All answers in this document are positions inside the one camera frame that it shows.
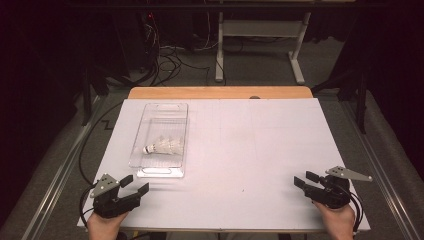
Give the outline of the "clear plastic container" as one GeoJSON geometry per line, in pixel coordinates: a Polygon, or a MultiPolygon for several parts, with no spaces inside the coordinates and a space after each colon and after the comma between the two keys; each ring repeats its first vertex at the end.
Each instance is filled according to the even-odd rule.
{"type": "Polygon", "coordinates": [[[139,123],[129,167],[140,178],[182,178],[185,168],[185,147],[188,125],[186,103],[148,103],[139,123]],[[174,154],[144,154],[143,148],[160,137],[182,138],[184,152],[174,154]]]}

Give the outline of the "dark curtain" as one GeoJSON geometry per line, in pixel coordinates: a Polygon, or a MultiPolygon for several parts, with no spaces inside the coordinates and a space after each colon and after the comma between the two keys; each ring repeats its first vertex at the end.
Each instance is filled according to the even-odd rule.
{"type": "Polygon", "coordinates": [[[0,228],[76,112],[78,70],[61,0],[0,0],[0,228]]]}
{"type": "Polygon", "coordinates": [[[424,0],[385,0],[358,19],[368,89],[424,180],[424,0]]]}

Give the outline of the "person's left hand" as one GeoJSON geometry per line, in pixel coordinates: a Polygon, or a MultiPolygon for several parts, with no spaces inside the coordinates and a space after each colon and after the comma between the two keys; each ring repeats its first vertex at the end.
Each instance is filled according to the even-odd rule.
{"type": "Polygon", "coordinates": [[[128,212],[113,218],[103,218],[92,213],[87,220],[89,240],[116,240],[121,223],[128,216],[128,212]]]}

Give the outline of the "black metal stand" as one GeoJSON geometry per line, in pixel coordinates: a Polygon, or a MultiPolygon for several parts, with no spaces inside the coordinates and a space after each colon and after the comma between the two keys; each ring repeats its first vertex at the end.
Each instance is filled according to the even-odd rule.
{"type": "Polygon", "coordinates": [[[86,126],[92,115],[91,90],[94,90],[98,96],[107,96],[109,88],[106,83],[106,71],[99,65],[86,67],[82,75],[82,97],[83,97],[83,121],[86,126]]]}
{"type": "Polygon", "coordinates": [[[364,70],[360,67],[349,68],[314,86],[311,91],[315,94],[324,89],[338,89],[337,98],[340,101],[356,99],[355,121],[360,132],[365,134],[367,78],[364,70]]]}

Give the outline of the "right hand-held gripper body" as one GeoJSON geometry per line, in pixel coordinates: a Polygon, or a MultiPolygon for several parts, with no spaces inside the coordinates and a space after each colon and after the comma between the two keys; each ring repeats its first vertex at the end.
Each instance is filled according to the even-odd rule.
{"type": "Polygon", "coordinates": [[[350,181],[372,182],[373,177],[363,175],[345,167],[336,166],[325,171],[326,176],[321,177],[323,189],[308,185],[309,191],[305,196],[319,202],[331,209],[339,209],[351,201],[350,181]]]}

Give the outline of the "dark cabinet with red light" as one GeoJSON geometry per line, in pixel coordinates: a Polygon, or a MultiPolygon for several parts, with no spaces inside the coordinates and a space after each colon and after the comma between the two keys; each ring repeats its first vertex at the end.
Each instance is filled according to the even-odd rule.
{"type": "Polygon", "coordinates": [[[153,68],[157,50],[149,47],[145,25],[140,14],[119,12],[113,15],[115,29],[128,70],[153,68]]]}

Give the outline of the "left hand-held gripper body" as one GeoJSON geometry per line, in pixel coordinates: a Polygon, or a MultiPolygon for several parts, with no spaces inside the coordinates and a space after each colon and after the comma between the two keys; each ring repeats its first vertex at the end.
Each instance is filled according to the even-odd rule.
{"type": "Polygon", "coordinates": [[[117,217],[139,206],[139,200],[133,199],[132,194],[126,197],[118,196],[121,189],[119,181],[105,173],[90,194],[94,212],[103,218],[117,217]]]}

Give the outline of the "aluminium floor rail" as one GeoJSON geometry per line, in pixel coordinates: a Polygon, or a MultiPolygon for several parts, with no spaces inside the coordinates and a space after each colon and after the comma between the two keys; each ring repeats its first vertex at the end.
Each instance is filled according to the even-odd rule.
{"type": "Polygon", "coordinates": [[[378,187],[363,187],[372,233],[378,239],[424,240],[424,181],[412,166],[394,132],[372,103],[365,130],[356,123],[351,103],[341,104],[364,154],[364,165],[378,187]]]}
{"type": "Polygon", "coordinates": [[[55,175],[49,182],[49,186],[20,240],[39,240],[77,162],[77,155],[82,151],[83,142],[88,139],[88,132],[93,129],[94,118],[98,116],[105,101],[106,97],[100,96],[89,101],[92,107],[91,115],[88,118],[84,116],[82,123],[78,124],[77,134],[74,137],[67,135],[72,143],[66,151],[66,156],[60,159],[57,170],[52,171],[55,175]]]}

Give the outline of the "white metal desk frame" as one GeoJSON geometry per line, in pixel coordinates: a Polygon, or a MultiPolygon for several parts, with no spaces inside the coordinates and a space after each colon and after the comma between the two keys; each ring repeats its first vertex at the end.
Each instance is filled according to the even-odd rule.
{"type": "Polygon", "coordinates": [[[287,53],[291,68],[298,85],[304,85],[305,79],[298,62],[298,55],[309,25],[311,13],[304,14],[302,20],[273,21],[273,20],[225,20],[222,13],[218,18],[218,42],[216,54],[215,81],[224,80],[224,51],[225,37],[275,37],[296,39],[293,51],[287,53]]]}

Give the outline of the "person's right hand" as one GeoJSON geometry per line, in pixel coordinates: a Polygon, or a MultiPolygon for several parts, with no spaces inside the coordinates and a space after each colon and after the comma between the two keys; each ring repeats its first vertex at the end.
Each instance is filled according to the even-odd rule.
{"type": "Polygon", "coordinates": [[[332,240],[353,240],[355,212],[349,205],[331,209],[316,201],[313,201],[313,204],[321,213],[324,226],[332,240]]]}

